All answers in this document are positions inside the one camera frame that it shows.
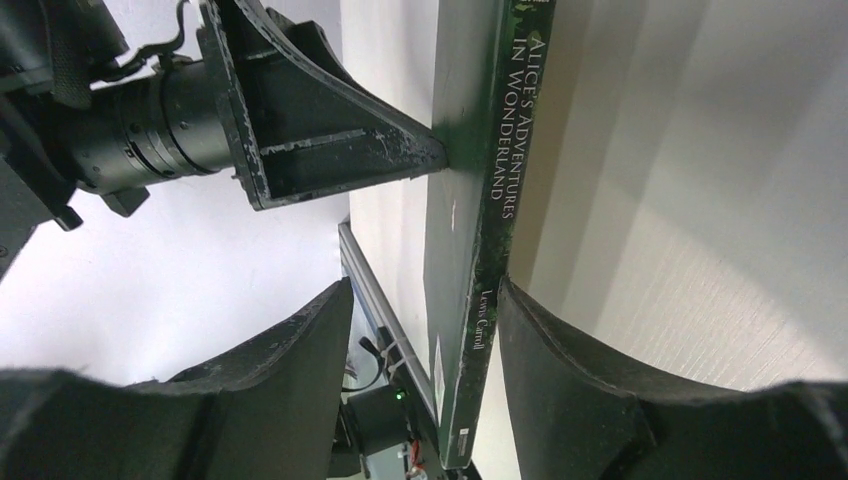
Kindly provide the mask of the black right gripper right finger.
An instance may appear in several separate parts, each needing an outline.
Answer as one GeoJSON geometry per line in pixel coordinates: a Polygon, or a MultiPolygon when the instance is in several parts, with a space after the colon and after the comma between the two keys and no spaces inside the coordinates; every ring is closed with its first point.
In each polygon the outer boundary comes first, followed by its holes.
{"type": "Polygon", "coordinates": [[[525,479],[843,479],[847,386],[737,391],[630,357],[511,280],[498,330],[525,479]]]}

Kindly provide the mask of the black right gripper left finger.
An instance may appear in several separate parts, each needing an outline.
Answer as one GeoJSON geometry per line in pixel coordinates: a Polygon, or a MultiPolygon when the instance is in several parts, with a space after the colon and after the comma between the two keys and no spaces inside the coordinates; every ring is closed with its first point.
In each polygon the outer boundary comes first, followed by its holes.
{"type": "Polygon", "coordinates": [[[170,380],[1,373],[5,479],[325,479],[353,307],[348,279],[170,380]]]}

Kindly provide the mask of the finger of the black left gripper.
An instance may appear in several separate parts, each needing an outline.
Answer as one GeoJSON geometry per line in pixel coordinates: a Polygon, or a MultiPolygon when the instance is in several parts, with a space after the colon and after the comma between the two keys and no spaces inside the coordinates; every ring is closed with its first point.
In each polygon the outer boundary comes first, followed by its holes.
{"type": "Polygon", "coordinates": [[[317,23],[257,1],[202,1],[198,10],[214,104],[253,209],[446,168],[435,133],[357,83],[317,23]]]}

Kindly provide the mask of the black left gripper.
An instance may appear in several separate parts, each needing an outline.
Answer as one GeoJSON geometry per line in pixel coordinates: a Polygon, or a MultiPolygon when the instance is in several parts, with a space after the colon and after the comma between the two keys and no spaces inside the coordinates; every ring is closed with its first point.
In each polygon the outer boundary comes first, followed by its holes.
{"type": "Polygon", "coordinates": [[[151,185],[234,161],[186,30],[130,51],[102,1],[1,5],[1,267],[36,228],[81,226],[77,191],[132,215],[151,185]]]}

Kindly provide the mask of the dark green book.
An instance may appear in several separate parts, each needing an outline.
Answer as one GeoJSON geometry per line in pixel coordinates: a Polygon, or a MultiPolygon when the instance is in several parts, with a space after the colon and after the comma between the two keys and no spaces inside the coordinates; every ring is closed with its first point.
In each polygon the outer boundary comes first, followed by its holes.
{"type": "Polygon", "coordinates": [[[471,462],[556,5],[443,1],[432,127],[448,165],[427,185],[423,285],[440,465],[471,462]]]}

